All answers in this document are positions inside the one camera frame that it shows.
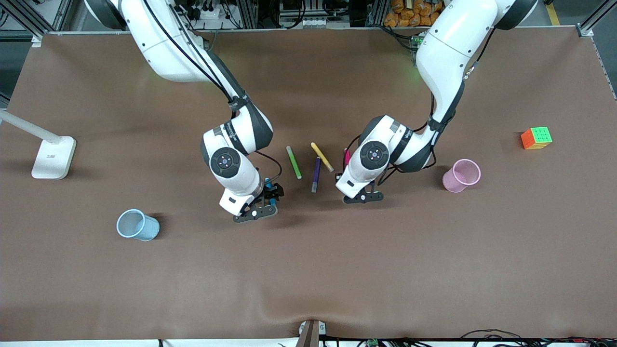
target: rubik's cube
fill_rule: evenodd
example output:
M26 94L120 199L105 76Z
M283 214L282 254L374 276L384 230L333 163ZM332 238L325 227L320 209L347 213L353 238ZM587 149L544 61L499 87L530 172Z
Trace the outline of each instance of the rubik's cube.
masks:
M521 135L521 140L524 149L540 149L553 142L547 127L531 128Z

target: cup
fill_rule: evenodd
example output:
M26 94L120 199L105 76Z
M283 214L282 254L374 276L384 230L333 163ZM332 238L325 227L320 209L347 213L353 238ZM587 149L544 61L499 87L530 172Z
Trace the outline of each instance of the cup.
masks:
M120 236L150 241L159 233L159 221L145 215L137 209L125 211L116 222L116 230Z
M444 187L453 193L460 193L465 188L480 181L480 167L469 159L460 159L444 174Z

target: purple marker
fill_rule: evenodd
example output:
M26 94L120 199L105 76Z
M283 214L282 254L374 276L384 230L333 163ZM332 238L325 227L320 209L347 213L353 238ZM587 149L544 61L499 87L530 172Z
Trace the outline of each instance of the purple marker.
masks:
M321 168L321 159L315 159L315 171L313 172L313 186L310 189L311 193L317 193L317 183L319 183L319 169Z

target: light blue plastic cup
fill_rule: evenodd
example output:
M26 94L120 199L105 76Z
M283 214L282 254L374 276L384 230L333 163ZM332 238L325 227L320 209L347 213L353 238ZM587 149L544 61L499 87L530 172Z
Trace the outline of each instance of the light blue plastic cup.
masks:
M159 221L137 209L125 211L116 222L118 234L125 238L150 241L159 233Z

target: white stand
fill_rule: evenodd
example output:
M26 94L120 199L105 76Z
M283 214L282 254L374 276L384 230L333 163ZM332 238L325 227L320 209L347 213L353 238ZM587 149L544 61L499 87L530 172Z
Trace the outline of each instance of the white stand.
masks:
M0 119L43 139L32 167L32 177L40 180L61 180L67 176L77 145L74 138L58 136L4 110L0 110Z

